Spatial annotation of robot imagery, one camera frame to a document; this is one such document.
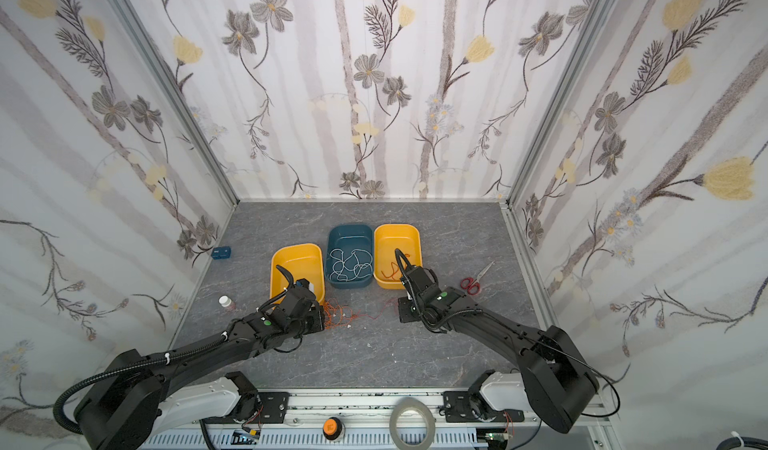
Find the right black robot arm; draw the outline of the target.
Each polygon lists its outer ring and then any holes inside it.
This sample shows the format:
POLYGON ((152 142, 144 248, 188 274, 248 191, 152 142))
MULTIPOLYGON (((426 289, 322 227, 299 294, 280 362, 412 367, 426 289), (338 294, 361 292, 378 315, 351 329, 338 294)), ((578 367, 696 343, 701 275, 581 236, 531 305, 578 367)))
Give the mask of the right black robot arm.
POLYGON ((621 397, 607 376, 586 363, 562 329, 541 330, 511 321, 454 287, 442 288, 434 271, 394 251, 406 295, 398 300, 403 323, 419 322, 432 334, 456 332, 504 357, 517 370, 531 411, 566 434, 584 416, 619 413, 621 397))

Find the yellow plastic bin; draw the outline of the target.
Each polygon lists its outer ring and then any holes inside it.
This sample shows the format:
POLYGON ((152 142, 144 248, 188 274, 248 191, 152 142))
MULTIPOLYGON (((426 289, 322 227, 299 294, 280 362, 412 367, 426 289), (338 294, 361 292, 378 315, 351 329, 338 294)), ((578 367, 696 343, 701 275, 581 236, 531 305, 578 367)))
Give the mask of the yellow plastic bin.
POLYGON ((319 246, 312 243, 299 244, 281 248, 273 255, 270 267, 271 297, 278 295, 288 285, 277 266, 290 272, 295 281, 308 280, 318 303, 325 304, 323 253, 319 246))
POLYGON ((422 265, 419 230, 409 224, 384 224, 374 231, 374 278, 387 290, 404 290, 395 251, 403 252, 413 265, 422 265))

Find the red handled scissors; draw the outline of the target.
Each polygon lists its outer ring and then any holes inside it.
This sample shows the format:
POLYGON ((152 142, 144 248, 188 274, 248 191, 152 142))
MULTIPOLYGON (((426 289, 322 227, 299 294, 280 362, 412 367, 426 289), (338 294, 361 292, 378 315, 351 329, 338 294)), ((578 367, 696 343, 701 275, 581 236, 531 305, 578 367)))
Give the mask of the red handled scissors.
POLYGON ((475 277, 467 277, 462 279, 460 282, 460 288, 470 296, 478 295, 481 291, 480 281, 493 265, 494 261, 491 261, 475 277))

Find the orange emergency button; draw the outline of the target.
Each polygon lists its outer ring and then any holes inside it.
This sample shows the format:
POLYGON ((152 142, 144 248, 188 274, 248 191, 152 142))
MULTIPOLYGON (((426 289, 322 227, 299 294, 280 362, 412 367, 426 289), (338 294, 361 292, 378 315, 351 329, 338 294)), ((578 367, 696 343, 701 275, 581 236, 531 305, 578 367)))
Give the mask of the orange emergency button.
POLYGON ((322 434, 328 441, 340 440, 344 434, 344 424, 338 417, 328 418, 322 426, 322 434))

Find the roll of tape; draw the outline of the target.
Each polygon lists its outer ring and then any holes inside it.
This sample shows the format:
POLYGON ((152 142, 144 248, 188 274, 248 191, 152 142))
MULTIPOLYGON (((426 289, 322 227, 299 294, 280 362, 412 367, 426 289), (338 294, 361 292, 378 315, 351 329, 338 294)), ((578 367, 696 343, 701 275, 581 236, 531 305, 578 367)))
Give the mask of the roll of tape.
POLYGON ((388 420, 389 436, 396 449, 427 450, 434 443, 437 435, 436 420, 426 404, 414 397, 401 399, 393 408, 388 420), (415 430, 414 424, 406 427, 400 425, 405 415, 418 418, 422 428, 422 436, 417 443, 406 440, 405 431, 415 430))

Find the teal plastic bin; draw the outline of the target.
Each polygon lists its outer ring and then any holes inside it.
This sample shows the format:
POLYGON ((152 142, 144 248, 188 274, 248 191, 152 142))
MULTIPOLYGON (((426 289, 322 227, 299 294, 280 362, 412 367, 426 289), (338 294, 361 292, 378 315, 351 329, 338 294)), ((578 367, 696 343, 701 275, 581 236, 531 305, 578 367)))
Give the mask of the teal plastic bin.
POLYGON ((328 236, 325 277, 335 289, 367 287, 374 279, 373 230, 364 224, 333 228, 328 236))

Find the small blue box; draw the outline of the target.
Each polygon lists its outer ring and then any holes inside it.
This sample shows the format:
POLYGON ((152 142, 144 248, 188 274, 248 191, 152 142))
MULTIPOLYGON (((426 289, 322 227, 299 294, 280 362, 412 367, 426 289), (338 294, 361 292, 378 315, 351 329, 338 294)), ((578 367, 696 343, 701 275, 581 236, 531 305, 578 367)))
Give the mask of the small blue box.
POLYGON ((219 246, 211 250, 211 258, 213 260, 226 260, 232 255, 230 246, 219 246))

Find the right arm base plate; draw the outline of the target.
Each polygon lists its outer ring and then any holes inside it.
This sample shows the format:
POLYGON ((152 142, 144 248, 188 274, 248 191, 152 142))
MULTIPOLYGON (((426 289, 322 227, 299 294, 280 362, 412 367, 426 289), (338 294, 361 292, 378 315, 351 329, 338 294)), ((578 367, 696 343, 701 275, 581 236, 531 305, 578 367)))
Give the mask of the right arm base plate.
POLYGON ((479 394, 464 391, 445 391, 438 413, 448 423, 520 423, 525 420, 520 410, 493 410, 479 394))

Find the left yellow plastic bin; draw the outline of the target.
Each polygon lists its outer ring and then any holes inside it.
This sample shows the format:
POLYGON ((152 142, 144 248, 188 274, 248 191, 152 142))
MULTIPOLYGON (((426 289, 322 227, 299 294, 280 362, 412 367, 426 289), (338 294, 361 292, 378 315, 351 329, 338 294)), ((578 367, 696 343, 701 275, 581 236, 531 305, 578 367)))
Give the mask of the left yellow plastic bin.
POLYGON ((273 255, 270 267, 271 297, 278 295, 288 285, 277 266, 290 272, 295 281, 308 280, 318 303, 325 304, 323 253, 319 246, 312 243, 299 244, 281 248, 273 255))

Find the right yellow plastic bin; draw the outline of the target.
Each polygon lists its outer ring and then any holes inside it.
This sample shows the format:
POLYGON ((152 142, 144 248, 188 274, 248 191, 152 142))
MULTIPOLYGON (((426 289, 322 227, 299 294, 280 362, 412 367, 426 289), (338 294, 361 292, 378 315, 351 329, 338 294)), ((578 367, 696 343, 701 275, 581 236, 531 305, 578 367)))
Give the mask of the right yellow plastic bin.
POLYGON ((409 224, 384 224, 374 231, 374 278, 387 290, 404 290, 395 251, 403 252, 413 265, 422 265, 419 230, 409 224))

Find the small white bottle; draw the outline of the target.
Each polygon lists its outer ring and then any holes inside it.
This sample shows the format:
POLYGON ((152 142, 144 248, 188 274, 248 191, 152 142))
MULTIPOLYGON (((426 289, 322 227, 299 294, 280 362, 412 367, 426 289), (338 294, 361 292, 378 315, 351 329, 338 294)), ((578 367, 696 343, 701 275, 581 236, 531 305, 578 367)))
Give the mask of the small white bottle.
POLYGON ((218 300, 220 306, 226 311, 234 311, 236 309, 235 302, 228 296, 222 295, 218 300))

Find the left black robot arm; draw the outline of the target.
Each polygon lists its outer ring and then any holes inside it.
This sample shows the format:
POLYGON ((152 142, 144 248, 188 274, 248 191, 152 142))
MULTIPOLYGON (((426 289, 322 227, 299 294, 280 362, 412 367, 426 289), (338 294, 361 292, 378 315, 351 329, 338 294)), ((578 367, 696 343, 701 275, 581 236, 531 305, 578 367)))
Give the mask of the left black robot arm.
POLYGON ((152 436, 192 421, 245 423, 264 415, 273 405, 243 373, 200 380, 323 330, 313 284, 295 279, 284 267, 278 271, 287 279, 286 288, 221 332, 146 356, 126 351, 105 371, 65 390, 52 407, 56 423, 84 436, 93 449, 137 449, 152 436))

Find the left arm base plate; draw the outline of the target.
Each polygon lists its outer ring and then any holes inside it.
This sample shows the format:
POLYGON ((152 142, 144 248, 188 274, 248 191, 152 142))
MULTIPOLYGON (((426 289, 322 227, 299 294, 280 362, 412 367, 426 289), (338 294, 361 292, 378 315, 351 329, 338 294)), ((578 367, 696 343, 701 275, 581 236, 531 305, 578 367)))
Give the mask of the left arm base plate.
POLYGON ((282 424, 288 410, 288 392, 248 392, 223 419, 239 424, 282 424))

